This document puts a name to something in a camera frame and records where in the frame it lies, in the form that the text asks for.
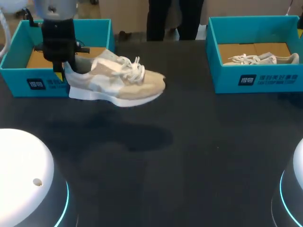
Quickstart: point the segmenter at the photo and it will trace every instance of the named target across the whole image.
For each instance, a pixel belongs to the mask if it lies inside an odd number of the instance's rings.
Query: shoe sole
[[[80,100],[106,100],[119,107],[131,107],[148,103],[159,97],[161,94],[162,92],[160,94],[148,98],[128,100],[112,97],[97,91],[89,91],[81,88],[71,87],[69,97]]]

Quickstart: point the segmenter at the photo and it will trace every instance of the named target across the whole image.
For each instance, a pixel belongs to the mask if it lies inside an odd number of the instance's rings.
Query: blue light ring
[[[57,223],[55,224],[54,227],[58,227],[58,226],[60,225],[60,223],[61,223],[61,221],[62,221],[62,219],[63,219],[63,217],[64,217],[64,215],[65,215],[65,212],[66,212],[66,210],[67,210],[68,201],[69,201],[69,199],[70,199],[70,191],[69,191],[69,189],[68,189],[68,184],[67,184],[67,182],[66,182],[66,187],[67,187],[67,198],[66,198],[65,207],[64,207],[64,210],[63,210],[63,213],[62,213],[61,217],[59,218],[59,220],[57,221]]]
[[[294,220],[294,222],[299,226],[299,227],[303,227],[302,225],[300,225],[300,223],[294,218],[294,216],[290,213],[289,209],[287,208],[284,199],[283,199],[283,195],[282,195],[282,177],[283,177],[284,172],[282,173],[281,179],[280,179],[280,195],[281,195],[281,199],[282,199],[282,203],[287,211],[287,213],[289,214],[289,216],[292,218],[292,220]]]

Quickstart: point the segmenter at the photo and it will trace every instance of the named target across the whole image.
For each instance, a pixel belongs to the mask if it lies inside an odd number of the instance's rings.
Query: leg
[[[149,4],[146,31],[147,41],[163,41],[165,22],[171,0],[149,0]]]
[[[200,25],[204,0],[179,0],[182,23],[178,27],[180,40],[195,40]]]

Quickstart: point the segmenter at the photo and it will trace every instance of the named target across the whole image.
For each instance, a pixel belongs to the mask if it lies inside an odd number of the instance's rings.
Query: beige sneaker
[[[76,56],[77,72],[64,63],[65,77],[71,86],[69,97],[82,100],[107,100],[120,107],[142,105],[160,96],[164,76],[145,70],[137,57],[134,63],[105,50],[95,59]]]
[[[264,53],[260,56],[243,54],[229,58],[232,62],[224,65],[270,65],[270,64],[299,64],[299,55],[293,53],[289,57],[278,57],[272,53]]]

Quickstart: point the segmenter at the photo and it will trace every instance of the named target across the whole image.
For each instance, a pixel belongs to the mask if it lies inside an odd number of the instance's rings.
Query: teal box
[[[74,20],[76,39],[85,46],[115,49],[109,19]],[[67,82],[63,83],[53,69],[27,69],[34,48],[43,41],[39,27],[30,27],[28,20],[19,23],[12,38],[11,48],[4,56],[0,72],[14,97],[68,97]]]
[[[298,20],[297,16],[209,18],[206,53],[215,92],[303,91],[303,39],[298,35]],[[252,43],[286,43],[290,53],[299,54],[300,64],[223,66],[218,44]]]

